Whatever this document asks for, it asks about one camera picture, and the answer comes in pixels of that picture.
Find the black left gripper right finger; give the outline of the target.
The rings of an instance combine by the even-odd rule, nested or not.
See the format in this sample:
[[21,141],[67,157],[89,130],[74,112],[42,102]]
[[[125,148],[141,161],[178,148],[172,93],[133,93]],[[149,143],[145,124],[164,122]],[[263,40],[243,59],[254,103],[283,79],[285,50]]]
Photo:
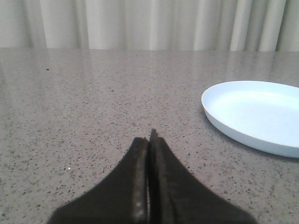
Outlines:
[[248,212],[224,200],[198,181],[155,129],[151,131],[149,143],[150,223],[256,223]]

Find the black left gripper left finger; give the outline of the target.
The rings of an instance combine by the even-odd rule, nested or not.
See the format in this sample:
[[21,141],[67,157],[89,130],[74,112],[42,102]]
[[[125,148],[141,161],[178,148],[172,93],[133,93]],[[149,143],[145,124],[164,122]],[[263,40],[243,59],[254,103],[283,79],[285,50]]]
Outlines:
[[134,138],[122,160],[90,191],[57,209],[49,224],[145,224],[149,142]]

